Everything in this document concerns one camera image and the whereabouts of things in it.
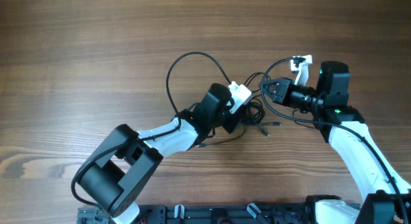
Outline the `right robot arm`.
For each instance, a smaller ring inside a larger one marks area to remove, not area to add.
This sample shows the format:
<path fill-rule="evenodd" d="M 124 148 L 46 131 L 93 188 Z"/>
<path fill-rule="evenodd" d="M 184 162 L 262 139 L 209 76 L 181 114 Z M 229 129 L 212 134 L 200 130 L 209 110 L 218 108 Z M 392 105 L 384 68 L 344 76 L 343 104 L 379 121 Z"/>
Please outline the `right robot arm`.
<path fill-rule="evenodd" d="M 362 196 L 360 209 L 330 195 L 308 197 L 312 223 L 410 223 L 410 184 L 389 164 L 373 141 L 359 111 L 347 104 L 349 68 L 337 61 L 320 66 L 315 88 L 296 78 L 271 79 L 264 73 L 259 88 L 263 103 L 311 113 L 309 121 L 340 155 Z"/>

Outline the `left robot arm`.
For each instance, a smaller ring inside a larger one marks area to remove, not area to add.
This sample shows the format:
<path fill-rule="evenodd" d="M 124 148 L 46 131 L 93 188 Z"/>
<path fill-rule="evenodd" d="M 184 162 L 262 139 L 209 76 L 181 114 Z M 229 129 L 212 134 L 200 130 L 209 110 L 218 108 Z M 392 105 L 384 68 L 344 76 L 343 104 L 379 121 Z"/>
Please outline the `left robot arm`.
<path fill-rule="evenodd" d="M 135 200 L 163 158 L 200 146 L 223 127 L 232 133 L 252 92 L 243 84 L 214 83 L 203 100 L 151 130 L 117 126 L 83 163 L 73 185 L 92 197 L 111 223 L 134 223 L 140 213 Z"/>

